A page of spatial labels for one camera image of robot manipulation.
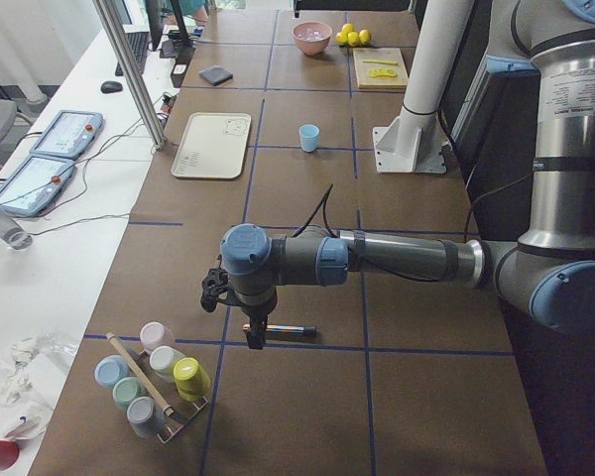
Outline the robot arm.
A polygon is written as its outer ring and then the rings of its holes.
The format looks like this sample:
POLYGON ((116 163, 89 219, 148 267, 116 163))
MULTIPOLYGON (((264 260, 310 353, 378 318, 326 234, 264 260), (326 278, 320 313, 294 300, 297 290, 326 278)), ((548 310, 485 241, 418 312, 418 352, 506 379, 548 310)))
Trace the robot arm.
POLYGON ((221 240, 202 283, 202 307, 240 307, 250 322, 248 345, 260 349, 278 287, 334 286, 351 272, 375 271, 424 283, 492 284, 550 329, 595 329, 595 1, 494 2, 487 59, 490 72, 539 74, 531 222, 516 243, 311 224, 269 236, 240 224, 221 240))

